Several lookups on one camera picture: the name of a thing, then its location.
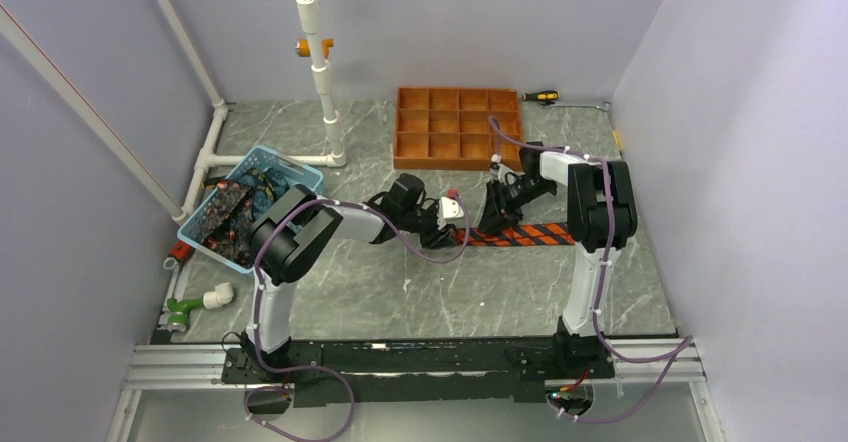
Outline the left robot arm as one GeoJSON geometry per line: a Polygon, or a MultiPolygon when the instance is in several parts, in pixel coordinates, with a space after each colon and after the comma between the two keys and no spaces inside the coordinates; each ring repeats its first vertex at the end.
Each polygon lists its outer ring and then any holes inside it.
{"type": "Polygon", "coordinates": [[[457,222],[470,222],[458,193],[430,198],[423,181],[408,173],[362,203],[323,197],[302,184],[291,187],[250,230],[254,300],[241,336],[248,369],[272,382],[290,366],[296,285],[333,240],[379,245],[415,234],[420,245],[412,251],[425,257],[429,250],[465,249],[469,239],[455,238],[457,222]]]}

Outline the orange navy striped tie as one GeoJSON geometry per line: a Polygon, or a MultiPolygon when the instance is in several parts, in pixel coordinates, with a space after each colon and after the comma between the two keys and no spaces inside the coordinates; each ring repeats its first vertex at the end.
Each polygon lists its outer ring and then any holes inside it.
{"type": "Polygon", "coordinates": [[[472,229],[468,244],[476,247],[573,246],[576,241],[564,222],[523,224],[495,235],[472,229]]]}

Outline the brown compartment tray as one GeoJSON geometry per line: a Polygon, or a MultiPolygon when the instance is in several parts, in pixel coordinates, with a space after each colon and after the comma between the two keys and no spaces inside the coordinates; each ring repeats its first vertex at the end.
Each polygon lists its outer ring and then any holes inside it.
{"type": "Polygon", "coordinates": [[[524,140],[519,97],[513,89],[400,87],[393,166],[486,171],[499,149],[502,163],[520,169],[520,147],[493,131],[491,116],[510,139],[524,140]]]}

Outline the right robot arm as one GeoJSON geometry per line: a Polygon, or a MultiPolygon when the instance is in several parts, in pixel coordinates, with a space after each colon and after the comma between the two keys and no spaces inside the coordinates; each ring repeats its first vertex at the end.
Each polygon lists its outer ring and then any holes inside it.
{"type": "Polygon", "coordinates": [[[491,156],[493,179],[477,231],[497,237],[519,228],[522,208],[539,197],[566,192],[567,233],[577,248],[571,292],[558,321],[551,350],[557,373],[574,377],[593,357],[609,358],[600,319],[607,286],[621,249],[635,234],[638,218],[629,168],[569,147],[544,148],[538,143],[519,150],[522,171],[491,156]]]}

